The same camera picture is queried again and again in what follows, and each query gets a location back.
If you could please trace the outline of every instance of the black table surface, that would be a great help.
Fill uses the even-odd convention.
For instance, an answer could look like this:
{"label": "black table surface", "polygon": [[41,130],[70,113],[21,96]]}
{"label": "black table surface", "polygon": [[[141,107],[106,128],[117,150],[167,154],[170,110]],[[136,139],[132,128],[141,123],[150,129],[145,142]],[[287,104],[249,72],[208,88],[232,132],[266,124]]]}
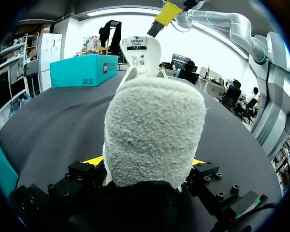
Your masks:
{"label": "black table surface", "polygon": [[[124,74],[118,72],[98,87],[51,88],[4,125],[0,145],[19,174],[18,186],[34,183],[46,191],[47,184],[63,178],[75,160],[102,154],[104,115]],[[252,190],[267,195],[268,203],[279,202],[278,179],[262,147],[239,119],[200,92],[207,114],[196,158],[217,164],[224,178],[240,185],[242,195]],[[197,197],[194,199],[200,231],[210,231],[217,220]],[[270,213],[260,212],[251,222],[252,228],[255,230]]]}

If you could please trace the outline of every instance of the ceiling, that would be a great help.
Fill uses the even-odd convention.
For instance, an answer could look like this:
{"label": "ceiling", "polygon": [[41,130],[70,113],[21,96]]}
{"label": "ceiling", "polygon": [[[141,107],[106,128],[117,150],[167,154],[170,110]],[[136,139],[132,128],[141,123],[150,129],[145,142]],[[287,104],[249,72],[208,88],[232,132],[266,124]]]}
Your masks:
{"label": "ceiling", "polygon": [[[86,16],[86,12],[114,6],[144,6],[161,8],[161,0],[39,0],[31,9],[22,14],[20,19],[59,20],[69,13]],[[202,10],[225,13],[240,13],[252,24],[252,34],[266,36],[273,28],[264,16],[256,10],[249,0],[211,0],[204,4]]]}

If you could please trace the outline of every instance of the teal box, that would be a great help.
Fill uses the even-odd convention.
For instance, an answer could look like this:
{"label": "teal box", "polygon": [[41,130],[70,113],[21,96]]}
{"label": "teal box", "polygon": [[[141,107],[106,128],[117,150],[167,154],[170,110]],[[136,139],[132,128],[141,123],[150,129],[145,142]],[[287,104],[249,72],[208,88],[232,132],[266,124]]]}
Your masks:
{"label": "teal box", "polygon": [[88,55],[50,63],[53,88],[96,87],[117,74],[118,56]]}

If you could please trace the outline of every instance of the teal panel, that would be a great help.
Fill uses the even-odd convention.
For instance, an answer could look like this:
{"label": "teal panel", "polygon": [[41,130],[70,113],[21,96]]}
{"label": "teal panel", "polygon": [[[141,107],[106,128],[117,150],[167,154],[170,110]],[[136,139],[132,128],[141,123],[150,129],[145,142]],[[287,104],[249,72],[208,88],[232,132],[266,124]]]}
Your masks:
{"label": "teal panel", "polygon": [[96,87],[117,74],[118,56],[88,55],[50,64],[52,87]]}
{"label": "teal panel", "polygon": [[0,189],[7,201],[10,193],[16,188],[17,181],[18,175],[0,148]]}

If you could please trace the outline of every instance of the white refrigerator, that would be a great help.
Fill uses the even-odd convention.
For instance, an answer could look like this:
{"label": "white refrigerator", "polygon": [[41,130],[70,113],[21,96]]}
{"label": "white refrigerator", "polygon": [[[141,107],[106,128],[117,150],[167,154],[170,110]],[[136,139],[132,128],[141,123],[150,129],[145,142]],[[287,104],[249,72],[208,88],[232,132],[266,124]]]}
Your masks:
{"label": "white refrigerator", "polygon": [[61,34],[43,34],[39,38],[39,78],[41,92],[51,88],[49,64],[60,60]]}

